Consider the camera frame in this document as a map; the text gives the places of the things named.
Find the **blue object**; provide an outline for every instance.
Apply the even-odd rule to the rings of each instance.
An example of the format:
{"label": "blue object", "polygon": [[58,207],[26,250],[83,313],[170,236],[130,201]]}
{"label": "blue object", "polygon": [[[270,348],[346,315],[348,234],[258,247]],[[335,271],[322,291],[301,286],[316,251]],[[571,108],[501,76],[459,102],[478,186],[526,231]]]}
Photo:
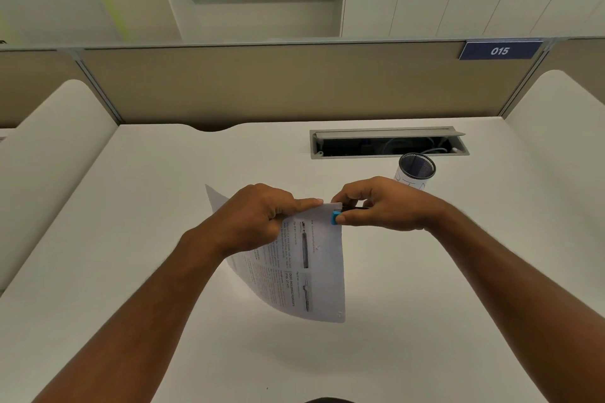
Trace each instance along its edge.
{"label": "blue object", "polygon": [[460,61],[531,59],[542,40],[502,40],[466,42]]}
{"label": "blue object", "polygon": [[337,224],[337,216],[339,216],[342,212],[334,211],[332,212],[332,218],[330,219],[331,224]]}

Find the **white desk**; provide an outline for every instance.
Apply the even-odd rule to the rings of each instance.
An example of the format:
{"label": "white desk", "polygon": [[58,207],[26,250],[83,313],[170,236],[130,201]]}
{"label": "white desk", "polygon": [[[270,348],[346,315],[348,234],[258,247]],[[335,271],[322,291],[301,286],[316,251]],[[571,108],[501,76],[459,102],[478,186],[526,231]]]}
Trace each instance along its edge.
{"label": "white desk", "polygon": [[[605,312],[602,246],[499,118],[247,124],[218,133],[123,125],[0,298],[0,399],[31,401],[180,234],[208,216],[205,183],[225,195],[264,182],[330,199],[345,182],[392,176],[396,158],[311,160],[310,129],[429,125],[465,132],[471,155],[435,157],[428,191]],[[343,246],[344,324],[281,314],[222,265],[154,401],[544,401],[431,236],[345,228]]]}

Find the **desk surface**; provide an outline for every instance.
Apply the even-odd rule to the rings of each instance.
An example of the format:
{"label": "desk surface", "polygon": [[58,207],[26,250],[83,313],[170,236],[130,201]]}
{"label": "desk surface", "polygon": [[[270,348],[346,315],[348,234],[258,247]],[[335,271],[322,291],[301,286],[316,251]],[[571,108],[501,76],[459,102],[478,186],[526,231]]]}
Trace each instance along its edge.
{"label": "desk surface", "polygon": [[[605,255],[499,118],[247,124],[203,133],[123,125],[0,298],[2,400],[29,402],[210,213],[264,182],[330,199],[396,158],[311,160],[308,131],[454,125],[470,156],[435,157],[428,191],[605,312]],[[347,321],[269,308],[225,265],[202,293],[154,401],[544,401],[428,233],[343,230]]]}

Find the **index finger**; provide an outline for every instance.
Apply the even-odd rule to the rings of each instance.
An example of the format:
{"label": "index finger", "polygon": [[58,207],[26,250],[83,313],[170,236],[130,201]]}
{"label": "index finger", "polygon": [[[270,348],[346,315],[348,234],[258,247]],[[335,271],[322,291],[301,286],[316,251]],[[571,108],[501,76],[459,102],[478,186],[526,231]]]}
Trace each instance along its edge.
{"label": "index finger", "polygon": [[360,199],[372,198],[372,179],[358,180],[343,186],[343,189],[332,198],[332,202],[342,202],[354,206]]}
{"label": "index finger", "polygon": [[295,199],[291,193],[277,188],[275,189],[274,194],[275,215],[283,215],[286,217],[319,207],[324,203],[322,199],[314,197]]}

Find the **forearm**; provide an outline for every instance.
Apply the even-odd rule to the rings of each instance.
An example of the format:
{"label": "forearm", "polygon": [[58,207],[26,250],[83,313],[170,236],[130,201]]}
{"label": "forearm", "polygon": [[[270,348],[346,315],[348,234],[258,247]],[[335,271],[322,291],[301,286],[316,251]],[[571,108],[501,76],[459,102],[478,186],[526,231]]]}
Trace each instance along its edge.
{"label": "forearm", "polygon": [[454,208],[429,227],[551,402],[605,400],[605,320]]}
{"label": "forearm", "polygon": [[151,401],[196,300],[222,260],[211,243],[200,248],[190,234],[35,403]]}

